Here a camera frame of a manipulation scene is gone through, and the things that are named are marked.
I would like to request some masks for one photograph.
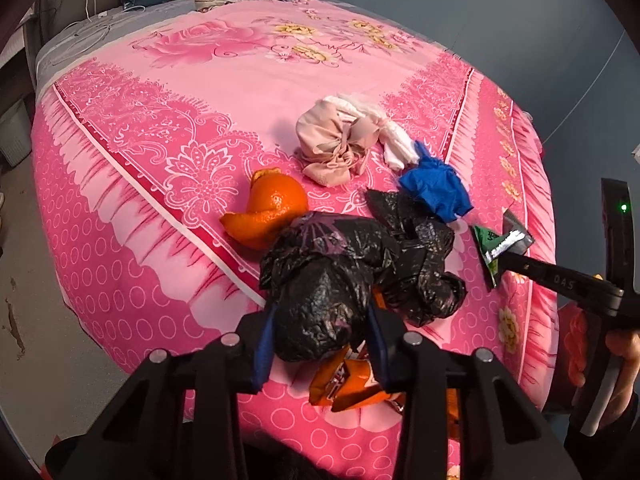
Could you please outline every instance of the gray wall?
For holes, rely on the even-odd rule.
[[[548,136],[606,62],[622,26],[603,0],[342,0],[451,48]]]
[[[583,272],[604,271],[601,177],[628,181],[640,224],[640,166],[631,155],[640,144],[639,83],[640,56],[625,34],[591,90],[545,143],[558,261]],[[636,227],[638,254],[639,238]]]
[[[602,176],[629,181],[640,222],[640,166],[630,155],[640,143],[640,57],[607,4],[343,1],[451,48],[528,110],[542,139],[553,133],[543,160],[553,190],[558,262],[602,272]]]

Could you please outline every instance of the white basket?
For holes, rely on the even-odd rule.
[[[21,100],[0,118],[0,152],[11,167],[31,153],[31,122]]]

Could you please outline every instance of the finger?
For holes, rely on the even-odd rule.
[[[612,398],[633,390],[634,383],[640,372],[640,338],[638,334],[629,330],[615,330],[609,332],[606,344],[613,355],[622,357],[625,362],[620,370]]]
[[[564,347],[569,352],[569,355],[571,356],[571,361],[574,362],[574,365],[581,372],[583,372],[584,369],[587,367],[587,362],[584,356],[586,351],[586,348],[584,347],[586,345],[582,344],[583,348],[582,349],[580,348],[580,341],[582,339],[584,338],[581,338],[580,336],[576,336],[570,332],[564,336]]]
[[[575,361],[573,359],[569,361],[568,374],[569,374],[569,380],[571,381],[571,384],[573,384],[574,386],[577,386],[578,388],[581,388],[584,386],[584,374],[582,373],[581,370],[578,370],[578,368],[575,365]]]
[[[607,348],[613,355],[640,362],[640,336],[633,330],[612,330],[607,334]]]
[[[586,334],[589,329],[589,324],[587,323],[587,317],[584,315],[583,311],[578,312],[571,320],[571,329],[572,332],[578,334]]]

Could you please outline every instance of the bed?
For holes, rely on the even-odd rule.
[[[303,177],[294,126],[314,102],[357,93],[451,164],[474,209],[447,270],[468,296],[420,329],[439,346],[490,348],[539,407],[558,346],[556,297],[509,274],[487,292],[470,225],[501,229],[510,208],[554,261],[550,187],[526,113],[452,52],[397,23],[331,0],[193,0],[113,9],[66,28],[38,54],[33,163],[66,305],[126,372],[155,348],[203,348],[264,304],[257,261],[225,236],[250,175],[277,166],[312,209],[369,215],[362,190],[397,189],[375,148],[363,175],[329,189]],[[336,476],[392,476],[401,415],[381,403],[333,413],[308,403],[316,364],[276,358],[240,396],[246,441],[276,440]],[[187,394],[186,415],[194,395]],[[451,442],[452,476],[458,445]]]

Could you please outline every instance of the yellow flower print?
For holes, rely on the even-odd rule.
[[[506,306],[498,311],[500,323],[498,325],[498,339],[504,345],[507,352],[515,353],[520,342],[520,327],[516,315]]]
[[[501,108],[494,108],[494,114],[501,121],[506,121],[507,120],[507,115],[502,111]]]
[[[369,39],[374,43],[383,46],[384,48],[388,48],[389,50],[393,48],[397,48],[393,43],[388,42],[382,36],[376,36],[374,34],[369,34]]]
[[[373,23],[363,22],[362,20],[353,20],[349,22],[349,25],[353,28],[357,28],[358,30],[363,30],[368,34],[382,34],[382,29],[380,27],[375,26]]]
[[[495,129],[498,130],[498,133],[501,134],[503,137],[506,137],[507,139],[511,139],[511,132],[504,124],[498,123]]]
[[[295,23],[285,23],[284,25],[277,25],[276,32],[280,34],[287,34],[296,38],[310,38],[317,31],[313,27],[307,27],[306,25],[297,25]]]
[[[513,182],[511,182],[510,180],[505,180],[502,183],[502,187],[511,198],[513,198],[514,200],[517,200],[518,202],[522,202],[522,197],[520,196],[520,192],[513,185]]]
[[[292,48],[292,50],[298,54],[298,56],[316,63],[337,64],[339,61],[338,57],[329,54],[328,52],[324,52],[313,45],[297,44]]]
[[[447,471],[447,480],[460,480],[460,466],[453,465]]]
[[[502,166],[504,171],[509,173],[509,176],[511,178],[516,177],[516,170],[513,169],[513,166],[511,165],[511,163],[503,156],[500,157],[500,165]]]
[[[516,154],[516,152],[513,151],[513,148],[511,147],[511,144],[508,140],[501,140],[500,145],[505,152],[509,153],[510,156],[514,156]]]
[[[523,285],[529,280],[526,276],[523,276],[522,274],[518,274],[517,272],[513,272],[511,270],[509,271],[509,274],[513,276],[513,281],[518,283],[519,285]]]

